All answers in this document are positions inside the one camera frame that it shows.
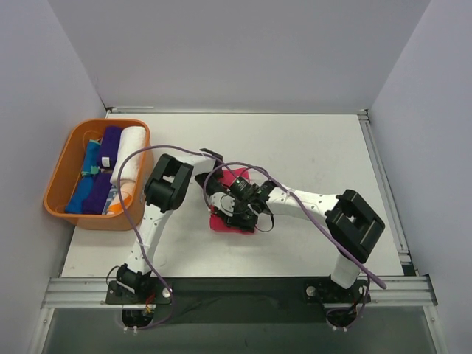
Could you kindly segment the pink towel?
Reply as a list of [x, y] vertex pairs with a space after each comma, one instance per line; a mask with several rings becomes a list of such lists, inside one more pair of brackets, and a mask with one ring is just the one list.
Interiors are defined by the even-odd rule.
[[[246, 180], [250, 179], [249, 172], [245, 168], [242, 168], [242, 167], [237, 168], [237, 169], [233, 170], [233, 172], [235, 173], [235, 175], [237, 177], [242, 176]], [[235, 180], [235, 177], [228, 170], [222, 170], [220, 175], [217, 176], [216, 179], [220, 183], [222, 183], [226, 186], [229, 186], [233, 183], [233, 181]], [[212, 214], [209, 217], [209, 227], [212, 231], [220, 232], [220, 233], [236, 233], [236, 234], [241, 234], [241, 235], [250, 235], [251, 234], [251, 232], [244, 232], [244, 231], [241, 231], [241, 230], [236, 229], [234, 227], [227, 226], [223, 222], [223, 219], [221, 219], [219, 216], [217, 216], [214, 213], [214, 211], [215, 211], [215, 209], [212, 208]]]

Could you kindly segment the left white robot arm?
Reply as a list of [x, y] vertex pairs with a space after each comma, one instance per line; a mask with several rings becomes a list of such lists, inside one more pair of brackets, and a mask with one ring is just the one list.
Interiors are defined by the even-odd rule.
[[152, 261], [165, 224], [183, 203], [191, 179], [205, 178], [223, 163], [223, 157], [211, 150], [186, 156], [162, 154], [145, 188], [145, 208], [131, 253], [117, 271], [122, 294], [134, 304], [144, 302], [153, 293]]

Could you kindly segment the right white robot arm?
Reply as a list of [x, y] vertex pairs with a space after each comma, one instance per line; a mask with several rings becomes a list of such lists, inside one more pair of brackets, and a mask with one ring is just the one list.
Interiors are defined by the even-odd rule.
[[385, 223], [355, 190], [328, 195], [294, 190], [274, 181], [259, 186], [237, 178], [228, 195], [221, 198], [221, 211], [240, 221], [255, 221], [261, 214], [310, 221], [339, 253], [327, 283], [333, 301], [343, 302], [352, 296], [353, 284], [361, 273], [386, 289], [386, 283], [366, 267]]

